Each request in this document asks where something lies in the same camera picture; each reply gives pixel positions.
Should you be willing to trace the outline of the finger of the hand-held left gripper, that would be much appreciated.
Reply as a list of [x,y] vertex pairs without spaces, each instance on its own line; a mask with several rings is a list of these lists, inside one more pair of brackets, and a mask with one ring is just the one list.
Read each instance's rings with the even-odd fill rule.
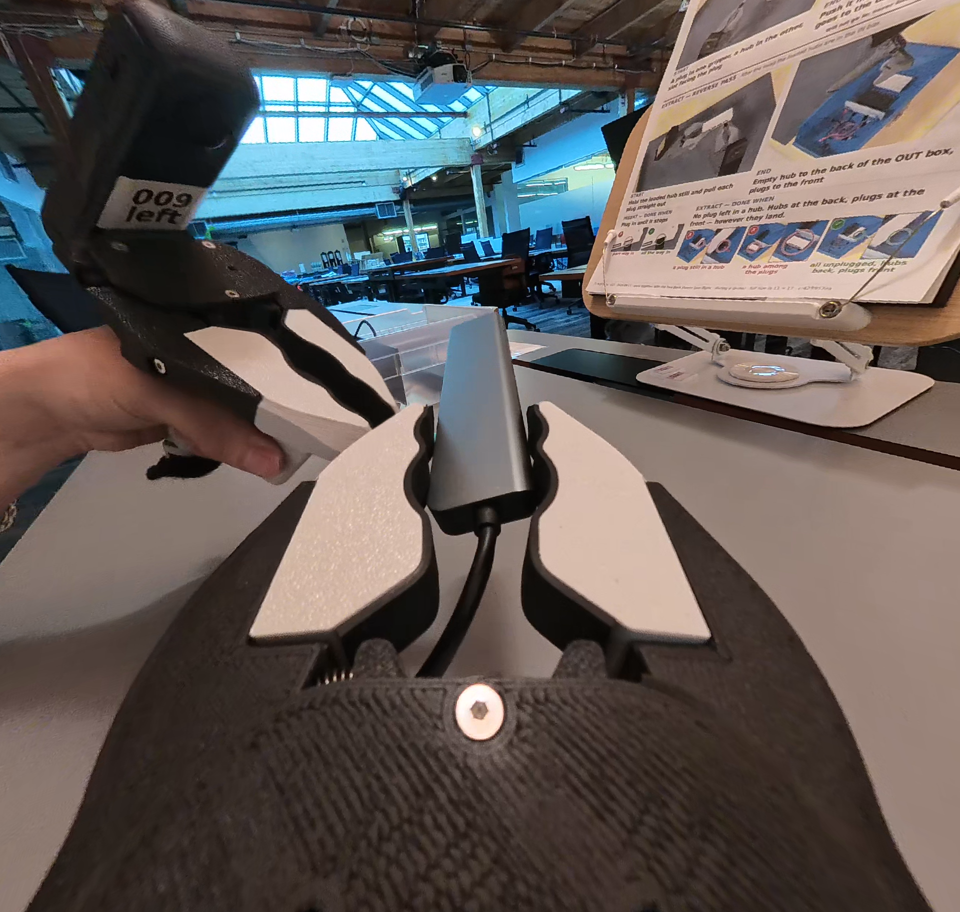
[[326,310],[289,309],[279,326],[279,348],[294,370],[329,392],[370,426],[398,410],[377,367]]
[[252,422],[280,445],[286,458],[271,483],[285,483],[311,457],[334,459],[371,430],[323,387],[298,374],[281,349],[263,335],[222,326],[185,335],[260,394]]

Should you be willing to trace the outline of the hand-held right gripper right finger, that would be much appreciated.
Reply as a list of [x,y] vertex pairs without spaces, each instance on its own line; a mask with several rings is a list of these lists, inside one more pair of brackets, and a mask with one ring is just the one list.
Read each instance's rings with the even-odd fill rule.
[[586,640],[711,640],[642,473],[592,429],[543,401],[528,409],[535,509],[521,579],[528,622],[560,650]]

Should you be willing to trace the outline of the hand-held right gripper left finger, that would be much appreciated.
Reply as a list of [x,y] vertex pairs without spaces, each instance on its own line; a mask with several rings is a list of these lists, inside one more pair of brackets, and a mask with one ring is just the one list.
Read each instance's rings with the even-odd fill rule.
[[258,643],[326,641],[404,650],[439,610],[426,513],[434,411],[411,405],[319,474],[249,630]]

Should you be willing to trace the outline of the clear plastic bin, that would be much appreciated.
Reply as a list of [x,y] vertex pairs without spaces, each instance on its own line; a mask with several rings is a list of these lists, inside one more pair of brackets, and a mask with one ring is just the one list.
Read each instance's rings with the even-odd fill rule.
[[329,311],[354,335],[402,406],[438,403],[450,331],[493,312],[479,306],[367,300],[335,305]]

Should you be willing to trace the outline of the grey usb hub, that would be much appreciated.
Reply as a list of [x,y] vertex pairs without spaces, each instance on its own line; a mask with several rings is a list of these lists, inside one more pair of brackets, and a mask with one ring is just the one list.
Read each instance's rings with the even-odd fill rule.
[[521,402],[506,331],[495,313],[450,332],[428,508],[453,535],[474,532],[483,509],[503,524],[534,508]]

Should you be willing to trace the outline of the person's left hand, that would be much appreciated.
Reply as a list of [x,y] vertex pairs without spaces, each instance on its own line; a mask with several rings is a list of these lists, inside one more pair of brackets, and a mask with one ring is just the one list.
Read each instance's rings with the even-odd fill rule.
[[169,432],[192,453],[263,479],[286,465],[281,447],[250,422],[128,363],[107,327],[1,354],[3,509],[61,462]]

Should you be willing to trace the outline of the row of wooden desks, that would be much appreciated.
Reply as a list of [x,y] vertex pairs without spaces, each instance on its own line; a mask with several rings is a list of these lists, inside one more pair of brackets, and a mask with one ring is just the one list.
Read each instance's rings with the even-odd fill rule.
[[313,294],[321,288],[329,288],[338,283],[345,286],[372,286],[374,283],[386,283],[391,295],[395,294],[396,282],[417,280],[477,279],[482,275],[502,272],[506,276],[522,276],[525,272],[535,272],[543,279],[558,280],[570,276],[582,276],[585,263],[573,265],[569,260],[567,248],[541,249],[531,252],[527,257],[507,256],[487,258],[477,262],[465,260],[441,264],[440,259],[422,260],[401,265],[381,266],[370,270],[348,273],[327,273],[319,277],[300,276],[291,280],[292,284]]

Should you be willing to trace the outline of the black desk mat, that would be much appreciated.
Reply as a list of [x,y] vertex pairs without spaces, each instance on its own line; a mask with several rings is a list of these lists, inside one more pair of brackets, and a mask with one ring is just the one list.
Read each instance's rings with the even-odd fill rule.
[[654,398],[671,399],[676,395],[671,390],[641,383],[638,380],[640,373],[659,367],[662,363],[634,356],[568,348],[534,361],[522,362],[517,359],[514,363],[517,366]]

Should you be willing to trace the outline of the row of black office chairs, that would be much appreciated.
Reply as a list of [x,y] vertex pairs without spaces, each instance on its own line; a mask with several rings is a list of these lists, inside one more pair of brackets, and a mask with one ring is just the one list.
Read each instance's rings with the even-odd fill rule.
[[558,298],[566,313],[582,305],[583,267],[594,247],[594,226],[590,217],[561,223],[563,246],[531,249],[529,230],[507,233],[501,243],[501,264],[492,265],[494,257],[482,257],[474,243],[462,245],[464,261],[454,265],[468,278],[476,278],[481,305],[497,307],[507,316],[507,310],[530,300],[541,302],[546,297],[544,286],[555,289],[559,283]]

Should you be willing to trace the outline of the black office chair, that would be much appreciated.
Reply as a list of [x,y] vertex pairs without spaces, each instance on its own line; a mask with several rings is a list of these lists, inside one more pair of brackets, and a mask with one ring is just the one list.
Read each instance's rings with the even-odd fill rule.
[[6,264],[6,272],[33,305],[63,334],[107,324],[96,298],[68,273],[23,269]]

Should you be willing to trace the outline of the instruction sheet on stand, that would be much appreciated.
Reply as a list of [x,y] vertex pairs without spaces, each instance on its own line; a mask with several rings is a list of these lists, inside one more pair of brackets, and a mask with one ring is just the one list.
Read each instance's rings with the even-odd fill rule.
[[[659,297],[627,293],[607,273],[618,237],[615,221],[628,194],[627,167],[641,156],[650,111],[642,112],[626,141],[610,200],[585,267],[582,297],[598,318],[647,322],[692,345],[679,366],[640,373],[641,384],[692,396],[697,406],[732,406],[755,415],[843,430],[868,426],[930,390],[915,372],[871,365],[880,345],[928,346],[958,338],[958,287],[940,307],[861,299]],[[721,332],[810,340],[826,361],[731,350]]]

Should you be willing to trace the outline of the white ceiling projector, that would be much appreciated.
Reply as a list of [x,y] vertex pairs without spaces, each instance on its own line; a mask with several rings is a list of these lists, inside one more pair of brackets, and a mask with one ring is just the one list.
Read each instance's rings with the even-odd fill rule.
[[472,75],[462,63],[428,66],[423,68],[414,80],[414,101],[419,105],[450,106],[452,102],[461,99],[472,86]]

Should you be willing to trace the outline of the black monitor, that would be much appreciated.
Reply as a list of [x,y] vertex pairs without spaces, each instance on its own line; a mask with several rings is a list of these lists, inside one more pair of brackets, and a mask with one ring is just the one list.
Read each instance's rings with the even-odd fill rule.
[[648,110],[649,106],[632,111],[601,127],[606,151],[613,164],[614,170],[616,170],[620,164],[623,152],[637,123]]

